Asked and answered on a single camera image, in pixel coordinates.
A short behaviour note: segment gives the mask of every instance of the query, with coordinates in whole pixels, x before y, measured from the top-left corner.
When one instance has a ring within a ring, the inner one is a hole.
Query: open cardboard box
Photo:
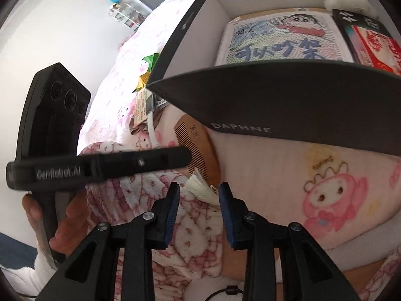
[[[396,10],[386,0],[369,2],[401,44]],[[399,76],[320,60],[214,66],[228,22],[284,8],[324,8],[324,0],[195,0],[163,49],[147,88],[216,131],[401,156]]]

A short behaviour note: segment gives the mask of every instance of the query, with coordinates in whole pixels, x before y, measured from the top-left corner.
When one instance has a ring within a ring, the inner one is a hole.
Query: wooden comb
[[[191,151],[192,161],[188,165],[189,173],[199,170],[208,186],[217,188],[220,185],[220,166],[212,141],[201,123],[188,114],[183,115],[174,131],[180,146]]]

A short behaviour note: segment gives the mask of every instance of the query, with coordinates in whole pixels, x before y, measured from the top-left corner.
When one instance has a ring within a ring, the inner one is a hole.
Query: white pom-pom
[[[188,179],[185,188],[200,201],[211,205],[220,205],[218,195],[212,190],[213,186],[209,187],[207,185],[198,169],[195,169],[194,173]]]
[[[368,0],[324,0],[326,10],[332,12],[333,9],[340,9],[357,14],[363,14],[376,19],[377,11]]]

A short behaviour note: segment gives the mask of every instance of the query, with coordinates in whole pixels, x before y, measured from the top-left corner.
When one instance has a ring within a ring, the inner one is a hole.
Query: metal screw
[[[150,220],[154,218],[154,214],[151,211],[147,211],[142,215],[145,220]]]
[[[293,230],[293,231],[300,231],[302,229],[302,225],[297,223],[297,222],[292,222],[289,227]]]
[[[107,230],[109,228],[109,223],[107,223],[107,222],[100,222],[98,225],[97,225],[97,229],[99,230],[99,231],[105,231],[105,230]]]
[[[253,211],[250,211],[248,212],[248,214],[245,215],[245,218],[253,221],[256,218],[256,214]]]

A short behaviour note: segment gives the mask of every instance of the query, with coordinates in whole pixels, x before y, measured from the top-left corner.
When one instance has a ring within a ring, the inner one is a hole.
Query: blue floor
[[[35,248],[0,233],[0,265],[12,269],[33,268],[36,255]]]

